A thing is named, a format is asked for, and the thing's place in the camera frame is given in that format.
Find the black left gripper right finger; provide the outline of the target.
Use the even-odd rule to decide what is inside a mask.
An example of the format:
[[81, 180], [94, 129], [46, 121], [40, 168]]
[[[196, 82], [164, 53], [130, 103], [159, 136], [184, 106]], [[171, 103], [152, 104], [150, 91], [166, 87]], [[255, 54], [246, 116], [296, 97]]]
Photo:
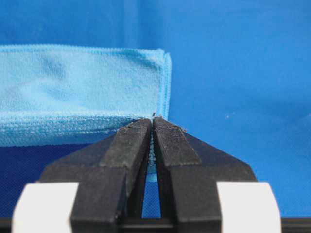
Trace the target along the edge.
[[219, 233], [216, 182], [255, 182], [251, 167], [160, 117], [153, 120], [153, 139], [161, 216], [180, 233]]

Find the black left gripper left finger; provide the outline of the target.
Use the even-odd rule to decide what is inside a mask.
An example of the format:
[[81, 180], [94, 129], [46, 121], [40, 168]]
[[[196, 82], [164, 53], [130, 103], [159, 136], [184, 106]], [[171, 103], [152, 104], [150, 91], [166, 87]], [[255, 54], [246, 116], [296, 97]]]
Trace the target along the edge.
[[70, 222], [74, 233], [114, 233], [150, 145], [151, 121], [141, 119], [107, 139], [46, 166], [44, 183], [78, 182]]

